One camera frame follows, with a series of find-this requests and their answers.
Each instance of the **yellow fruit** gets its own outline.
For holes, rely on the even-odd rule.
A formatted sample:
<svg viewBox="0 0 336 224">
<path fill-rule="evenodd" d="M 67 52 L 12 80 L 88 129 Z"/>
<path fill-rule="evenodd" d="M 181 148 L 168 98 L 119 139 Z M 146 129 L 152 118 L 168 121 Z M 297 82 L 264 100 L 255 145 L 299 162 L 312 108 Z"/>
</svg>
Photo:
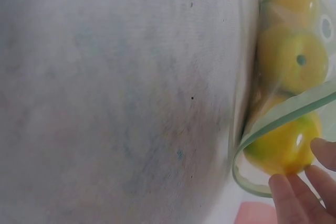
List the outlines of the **yellow fruit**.
<svg viewBox="0 0 336 224">
<path fill-rule="evenodd" d="M 287 23 L 307 28 L 319 15 L 319 0 L 262 0 L 262 12 L 268 25 Z"/>
<path fill-rule="evenodd" d="M 262 32 L 257 59 L 262 82 L 294 94 L 322 84 L 328 55 L 320 39 L 307 30 L 279 24 Z"/>
<path fill-rule="evenodd" d="M 260 101 L 253 109 L 247 127 L 286 99 L 277 95 Z M 269 175 L 295 174 L 311 164 L 314 155 L 310 142 L 321 135 L 319 116 L 310 112 L 256 139 L 244 149 L 244 154 L 252 165 Z"/>
</svg>

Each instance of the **white fabric surface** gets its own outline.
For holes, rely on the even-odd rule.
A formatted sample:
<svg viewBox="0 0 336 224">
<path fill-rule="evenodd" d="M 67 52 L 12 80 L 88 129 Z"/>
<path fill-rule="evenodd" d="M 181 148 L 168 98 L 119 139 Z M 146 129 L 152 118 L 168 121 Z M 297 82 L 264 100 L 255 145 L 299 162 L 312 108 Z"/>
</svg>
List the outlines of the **white fabric surface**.
<svg viewBox="0 0 336 224">
<path fill-rule="evenodd" d="M 231 209 L 228 130 L 257 2 L 0 0 L 0 223 L 196 224 L 216 201 Z"/>
</svg>

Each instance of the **pink object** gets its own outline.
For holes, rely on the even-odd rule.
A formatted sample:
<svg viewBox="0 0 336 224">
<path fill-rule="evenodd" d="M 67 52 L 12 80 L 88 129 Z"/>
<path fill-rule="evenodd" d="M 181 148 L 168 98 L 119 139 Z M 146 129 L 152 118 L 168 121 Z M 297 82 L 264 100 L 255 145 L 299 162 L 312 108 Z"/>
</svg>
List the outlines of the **pink object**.
<svg viewBox="0 0 336 224">
<path fill-rule="evenodd" d="M 235 224 L 277 224 L 274 207 L 260 202 L 243 202 Z"/>
</svg>

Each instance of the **dark speck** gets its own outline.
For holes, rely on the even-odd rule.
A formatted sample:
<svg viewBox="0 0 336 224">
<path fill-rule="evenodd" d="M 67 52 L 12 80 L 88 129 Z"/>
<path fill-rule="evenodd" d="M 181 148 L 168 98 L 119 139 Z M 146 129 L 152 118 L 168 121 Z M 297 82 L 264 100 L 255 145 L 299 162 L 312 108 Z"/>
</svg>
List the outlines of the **dark speck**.
<svg viewBox="0 0 336 224">
<path fill-rule="evenodd" d="M 183 151 L 182 150 L 178 150 L 177 152 L 176 152 L 176 154 L 177 154 L 177 159 L 180 161 L 180 160 L 182 160 L 182 158 L 183 158 Z"/>
</svg>

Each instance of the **orange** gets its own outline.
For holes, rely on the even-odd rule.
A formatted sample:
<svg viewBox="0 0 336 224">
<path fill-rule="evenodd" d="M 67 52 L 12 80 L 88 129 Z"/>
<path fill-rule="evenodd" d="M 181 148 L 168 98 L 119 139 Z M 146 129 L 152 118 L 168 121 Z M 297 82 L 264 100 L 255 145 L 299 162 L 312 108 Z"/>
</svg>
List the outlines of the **orange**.
<svg viewBox="0 0 336 224">
<path fill-rule="evenodd" d="M 327 52 L 308 30 L 279 24 L 260 34 L 257 47 L 261 80 L 271 89 L 299 94 L 322 84 L 327 76 Z"/>
<path fill-rule="evenodd" d="M 308 28 L 319 15 L 319 0 L 262 0 L 261 12 L 269 26 L 287 23 Z"/>
<path fill-rule="evenodd" d="M 254 107 L 247 128 L 287 97 L 263 99 Z M 266 133 L 244 149 L 246 159 L 269 175 L 294 174 L 310 165 L 314 155 L 310 142 L 321 137 L 322 125 L 315 112 L 303 115 Z"/>
</svg>

